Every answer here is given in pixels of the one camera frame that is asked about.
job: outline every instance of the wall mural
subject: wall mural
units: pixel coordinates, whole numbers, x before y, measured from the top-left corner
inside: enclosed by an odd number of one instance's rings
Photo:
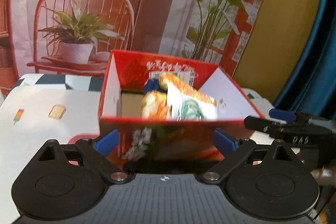
[[[173,55],[232,75],[262,0],[0,0],[0,88],[26,73],[103,76],[109,51]]]

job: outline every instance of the ribbed gray surface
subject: ribbed gray surface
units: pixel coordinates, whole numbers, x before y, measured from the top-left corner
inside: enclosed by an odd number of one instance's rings
[[[21,218],[17,224],[269,224],[238,211],[219,187],[194,175],[141,175],[109,188],[101,202],[68,220],[44,222]],[[312,224],[303,217],[281,224]]]

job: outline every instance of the teal curtain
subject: teal curtain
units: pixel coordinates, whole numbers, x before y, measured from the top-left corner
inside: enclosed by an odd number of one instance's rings
[[[336,0],[320,0],[301,57],[274,106],[335,118]]]

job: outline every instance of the barcode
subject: barcode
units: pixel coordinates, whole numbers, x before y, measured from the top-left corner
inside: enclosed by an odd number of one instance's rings
[[[149,79],[160,79],[160,74],[165,71],[151,71],[149,73]],[[193,86],[194,79],[195,79],[195,72],[194,71],[170,71],[169,73],[172,73],[179,77],[183,82],[187,83],[190,86]]]

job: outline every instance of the red box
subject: red box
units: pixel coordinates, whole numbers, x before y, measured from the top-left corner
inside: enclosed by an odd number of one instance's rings
[[[121,91],[142,92],[149,75],[163,71],[178,73],[187,79],[186,82],[190,80],[195,89],[214,97],[218,103],[218,120],[162,121],[122,117]],[[155,147],[160,147],[157,159],[165,159],[167,154],[170,159],[222,158],[212,145],[213,130],[222,128],[236,138],[250,137],[253,132],[243,125],[244,118],[249,115],[263,117],[237,83],[217,65],[143,52],[111,52],[98,116],[101,134],[118,129],[119,145],[110,156],[114,162],[120,159],[118,165],[127,161],[122,158],[132,146],[133,132],[144,128],[151,130],[151,141],[155,139]]]

